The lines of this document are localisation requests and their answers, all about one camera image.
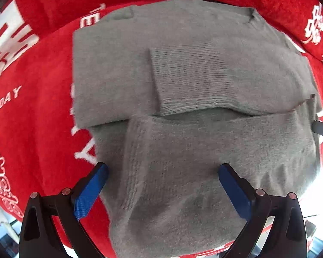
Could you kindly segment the grey knit sweater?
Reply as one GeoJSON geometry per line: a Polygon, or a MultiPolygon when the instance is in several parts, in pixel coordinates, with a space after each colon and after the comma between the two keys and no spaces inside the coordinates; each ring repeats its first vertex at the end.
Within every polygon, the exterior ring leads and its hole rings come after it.
{"type": "Polygon", "coordinates": [[[76,124],[110,174],[101,199],[117,257],[173,257],[244,225],[223,163],[272,195],[320,171],[321,102],[308,59],[254,8],[128,6],[73,34],[76,124]]]}

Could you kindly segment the red bedspread white lettering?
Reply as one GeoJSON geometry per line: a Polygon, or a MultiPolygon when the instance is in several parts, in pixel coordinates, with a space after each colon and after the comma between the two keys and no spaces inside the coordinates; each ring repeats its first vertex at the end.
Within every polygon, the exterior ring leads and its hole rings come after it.
{"type": "MultiPolygon", "coordinates": [[[[98,21],[128,6],[157,2],[163,1],[109,8],[98,21]]],[[[323,61],[254,9],[308,59],[322,107],[316,115],[319,117],[323,114],[323,82],[315,61],[323,61]]],[[[38,41],[0,75],[0,204],[19,220],[27,215],[31,192],[41,196],[58,193],[99,162],[94,137],[88,129],[77,126],[73,109],[73,34],[82,28],[77,21],[63,26],[38,41]]],[[[98,253],[117,257],[101,192],[81,223],[98,253]]]]}

